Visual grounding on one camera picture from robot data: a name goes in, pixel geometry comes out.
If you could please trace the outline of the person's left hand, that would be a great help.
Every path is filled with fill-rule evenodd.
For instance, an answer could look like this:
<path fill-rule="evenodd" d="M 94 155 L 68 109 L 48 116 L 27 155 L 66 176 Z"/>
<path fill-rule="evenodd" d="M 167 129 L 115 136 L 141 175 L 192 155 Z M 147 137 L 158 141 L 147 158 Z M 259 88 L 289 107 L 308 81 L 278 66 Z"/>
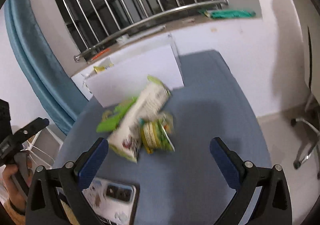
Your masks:
<path fill-rule="evenodd" d="M 12 205 L 20 212 L 25 212 L 26 200 L 17 189 L 12 177 L 18 172 L 18 166 L 16 164 L 6 165 L 2 172 L 5 188 L 9 195 L 9 200 Z"/>

